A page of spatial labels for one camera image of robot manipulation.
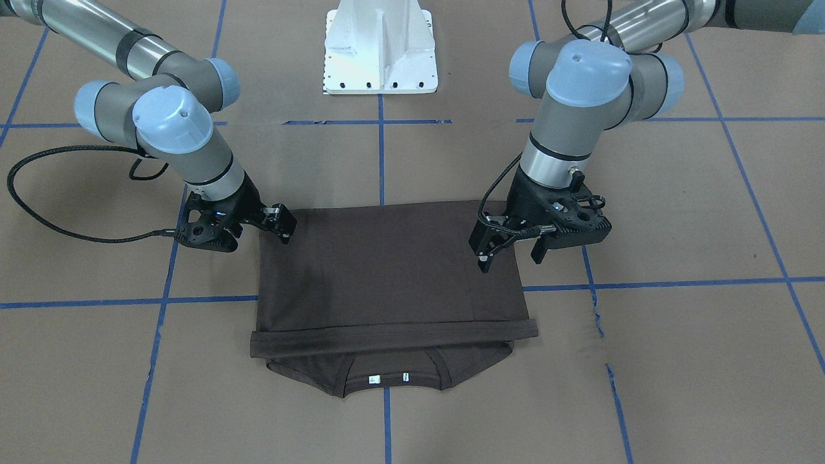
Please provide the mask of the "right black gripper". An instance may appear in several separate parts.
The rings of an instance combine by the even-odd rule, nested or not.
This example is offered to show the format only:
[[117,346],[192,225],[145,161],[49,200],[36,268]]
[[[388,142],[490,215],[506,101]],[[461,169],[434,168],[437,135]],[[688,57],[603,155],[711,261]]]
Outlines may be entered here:
[[284,204],[268,208],[248,174],[235,193],[223,200],[206,200],[190,193],[184,203],[184,220],[177,226],[175,240],[192,249],[232,253],[238,249],[238,239],[244,224],[275,234],[288,246],[295,234],[297,219]]

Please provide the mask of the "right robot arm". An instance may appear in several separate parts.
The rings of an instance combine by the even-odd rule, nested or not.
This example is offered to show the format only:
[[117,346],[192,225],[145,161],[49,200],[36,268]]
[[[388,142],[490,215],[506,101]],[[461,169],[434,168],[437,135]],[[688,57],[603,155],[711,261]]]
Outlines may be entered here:
[[95,1],[3,1],[2,16],[64,36],[130,77],[130,83],[97,80],[80,87],[73,103],[77,122],[107,141],[103,151],[161,160],[189,187],[184,217],[195,212],[198,219],[126,237],[126,243],[164,236],[192,249],[232,253],[246,224],[283,244],[291,241],[294,215],[283,204],[262,202],[212,119],[240,95],[229,63],[198,61]]

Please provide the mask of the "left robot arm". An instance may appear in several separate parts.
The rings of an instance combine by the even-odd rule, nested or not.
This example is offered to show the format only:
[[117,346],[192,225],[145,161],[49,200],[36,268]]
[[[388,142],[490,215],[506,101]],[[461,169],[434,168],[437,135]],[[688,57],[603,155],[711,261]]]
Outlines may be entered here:
[[604,197],[585,185],[602,132],[657,117],[684,91],[681,65],[656,49],[705,27],[822,35],[822,1],[636,1],[574,26],[554,42],[522,44],[512,56],[512,87],[540,100],[529,138],[508,165],[514,171],[502,214],[478,208],[469,246],[486,273],[493,258],[534,240],[541,264],[550,250],[604,241],[612,226]]

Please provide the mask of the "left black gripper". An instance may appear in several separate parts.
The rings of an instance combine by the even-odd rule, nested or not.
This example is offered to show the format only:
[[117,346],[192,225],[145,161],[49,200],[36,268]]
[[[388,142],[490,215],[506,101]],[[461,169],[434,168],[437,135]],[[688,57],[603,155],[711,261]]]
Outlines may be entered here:
[[503,215],[484,215],[477,219],[469,246],[478,259],[478,268],[488,273],[493,258],[519,240],[536,237],[536,229],[554,226],[548,236],[539,236],[530,251],[536,265],[542,264],[549,248],[587,246],[604,241],[611,223],[602,208],[606,201],[593,194],[583,181],[574,187],[553,189],[534,182],[522,169],[516,170],[508,191]]

